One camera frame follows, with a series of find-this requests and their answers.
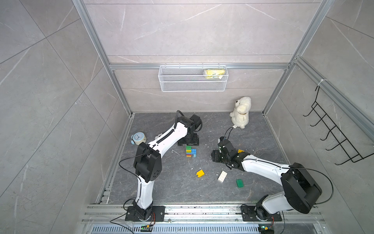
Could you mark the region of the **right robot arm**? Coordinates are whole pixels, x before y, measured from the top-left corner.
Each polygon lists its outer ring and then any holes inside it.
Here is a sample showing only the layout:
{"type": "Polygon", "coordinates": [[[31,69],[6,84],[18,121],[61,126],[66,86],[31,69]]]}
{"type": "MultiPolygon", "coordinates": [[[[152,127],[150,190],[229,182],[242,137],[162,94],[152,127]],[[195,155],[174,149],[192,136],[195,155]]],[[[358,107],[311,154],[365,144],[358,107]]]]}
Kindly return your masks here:
{"type": "Polygon", "coordinates": [[[254,213],[260,221],[267,221],[274,214],[295,210],[308,214],[322,195],[322,188],[310,175],[310,169],[300,163],[280,164],[260,159],[249,152],[236,149],[229,141],[232,127],[217,140],[218,149],[212,151],[213,162],[225,164],[229,169],[254,173],[282,186],[282,191],[263,196],[255,205],[254,213]]]}

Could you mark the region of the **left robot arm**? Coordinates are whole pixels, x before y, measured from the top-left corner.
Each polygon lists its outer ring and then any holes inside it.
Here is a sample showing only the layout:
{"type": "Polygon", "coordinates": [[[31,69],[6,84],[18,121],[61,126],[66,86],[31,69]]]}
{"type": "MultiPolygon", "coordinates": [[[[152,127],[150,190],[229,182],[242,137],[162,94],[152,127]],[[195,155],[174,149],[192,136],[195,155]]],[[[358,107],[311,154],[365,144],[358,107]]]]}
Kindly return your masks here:
{"type": "Polygon", "coordinates": [[[141,142],[138,145],[131,173],[138,179],[137,196],[133,199],[132,210],[139,220],[156,219],[153,214],[154,181],[162,171],[162,157],[175,144],[182,146],[198,146],[197,132],[202,129],[201,118],[194,114],[190,118],[177,110],[174,124],[158,139],[150,143],[141,142]]]}

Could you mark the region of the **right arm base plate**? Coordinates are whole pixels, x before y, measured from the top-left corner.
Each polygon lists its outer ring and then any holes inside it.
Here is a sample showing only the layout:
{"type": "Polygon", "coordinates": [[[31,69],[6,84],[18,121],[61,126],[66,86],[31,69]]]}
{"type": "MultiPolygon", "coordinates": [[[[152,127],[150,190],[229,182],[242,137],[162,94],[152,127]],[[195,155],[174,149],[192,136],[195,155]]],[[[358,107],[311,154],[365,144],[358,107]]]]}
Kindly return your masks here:
{"type": "Polygon", "coordinates": [[[242,204],[240,210],[243,221],[282,221],[280,213],[270,214],[255,205],[242,204]]]}

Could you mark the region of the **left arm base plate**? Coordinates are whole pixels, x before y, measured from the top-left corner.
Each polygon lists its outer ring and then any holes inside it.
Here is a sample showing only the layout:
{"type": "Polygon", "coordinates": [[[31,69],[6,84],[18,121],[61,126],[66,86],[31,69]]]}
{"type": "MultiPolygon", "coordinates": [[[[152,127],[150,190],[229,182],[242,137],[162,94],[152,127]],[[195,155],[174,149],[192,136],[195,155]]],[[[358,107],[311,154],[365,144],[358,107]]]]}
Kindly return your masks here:
{"type": "Polygon", "coordinates": [[[127,208],[126,221],[152,221],[162,222],[165,217],[165,206],[151,205],[147,209],[141,209],[137,205],[127,208]]]}

